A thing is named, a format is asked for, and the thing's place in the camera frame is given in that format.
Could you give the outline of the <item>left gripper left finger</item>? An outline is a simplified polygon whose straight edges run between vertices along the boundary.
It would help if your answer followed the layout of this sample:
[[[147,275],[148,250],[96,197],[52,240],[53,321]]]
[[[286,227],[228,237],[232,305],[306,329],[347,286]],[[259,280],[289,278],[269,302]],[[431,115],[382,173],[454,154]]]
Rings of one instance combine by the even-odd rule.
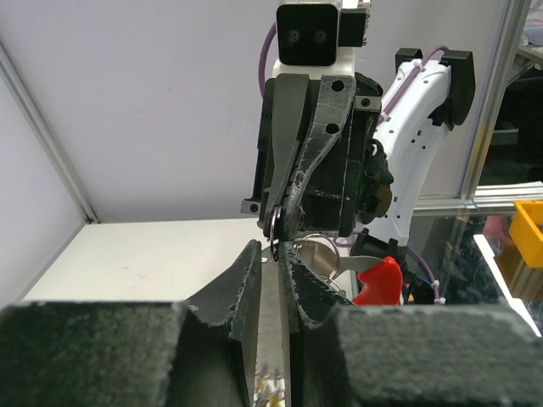
[[[249,406],[261,245],[181,301],[24,302],[1,312],[4,406]]]

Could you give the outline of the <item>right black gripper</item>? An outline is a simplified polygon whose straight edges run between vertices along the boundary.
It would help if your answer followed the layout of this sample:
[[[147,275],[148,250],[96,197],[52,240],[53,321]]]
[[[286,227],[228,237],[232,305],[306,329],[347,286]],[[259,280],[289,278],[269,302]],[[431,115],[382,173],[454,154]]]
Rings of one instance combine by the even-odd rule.
[[[280,74],[264,85],[253,192],[242,208],[265,237],[346,237],[377,204],[367,170],[382,87],[361,74]]]

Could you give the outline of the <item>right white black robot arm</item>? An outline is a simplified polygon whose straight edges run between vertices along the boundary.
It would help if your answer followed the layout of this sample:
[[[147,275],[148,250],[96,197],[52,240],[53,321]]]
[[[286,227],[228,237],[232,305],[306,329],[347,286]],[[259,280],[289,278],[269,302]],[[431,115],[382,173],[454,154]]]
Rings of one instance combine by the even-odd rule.
[[[397,305],[411,218],[434,156],[462,125],[475,93],[473,54],[438,46],[402,48],[383,92],[357,73],[314,78],[308,70],[268,79],[252,197],[279,265],[284,243],[296,254],[317,238],[356,240],[350,257],[333,253],[317,281],[334,293],[337,278],[355,273],[351,303]],[[362,231],[355,233],[355,227]]]

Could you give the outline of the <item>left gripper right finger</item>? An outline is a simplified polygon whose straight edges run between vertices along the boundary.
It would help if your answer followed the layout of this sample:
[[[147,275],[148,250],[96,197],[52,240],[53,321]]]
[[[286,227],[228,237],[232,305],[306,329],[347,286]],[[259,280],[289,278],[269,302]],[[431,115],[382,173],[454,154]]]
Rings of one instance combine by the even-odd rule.
[[[539,406],[542,341],[500,305],[356,306],[281,243],[292,406]]]

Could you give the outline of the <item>red silver carabiner keyring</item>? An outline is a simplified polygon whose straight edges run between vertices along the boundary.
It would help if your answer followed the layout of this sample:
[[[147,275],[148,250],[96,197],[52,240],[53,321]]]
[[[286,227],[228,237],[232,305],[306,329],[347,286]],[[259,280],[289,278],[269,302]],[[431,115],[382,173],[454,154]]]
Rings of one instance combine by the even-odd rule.
[[[304,265],[340,297],[356,305],[404,302],[398,262],[385,255],[348,256],[333,239],[319,233],[294,242]],[[283,322],[279,264],[270,245],[262,250],[262,288],[257,337],[255,406],[288,406],[287,364],[283,361]]]

